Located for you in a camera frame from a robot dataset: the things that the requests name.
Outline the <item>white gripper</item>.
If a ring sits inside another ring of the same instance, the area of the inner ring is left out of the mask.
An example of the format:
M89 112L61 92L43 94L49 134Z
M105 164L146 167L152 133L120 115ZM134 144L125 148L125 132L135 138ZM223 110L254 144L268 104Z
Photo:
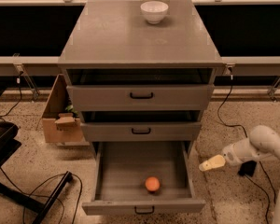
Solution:
M222 149L222 155L216 155L199 165L202 172L220 168L227 162L231 166L243 164L253 160L254 147L248 138L229 144Z

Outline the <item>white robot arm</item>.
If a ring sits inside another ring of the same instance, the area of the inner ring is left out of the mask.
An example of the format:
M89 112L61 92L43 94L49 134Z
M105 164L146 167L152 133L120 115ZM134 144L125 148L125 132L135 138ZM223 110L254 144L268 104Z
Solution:
M280 161L280 135L264 125L254 127L247 138L225 146L220 154L202 162L202 172L223 167L226 163L237 166L248 161ZM272 224L280 224L280 190L273 212Z

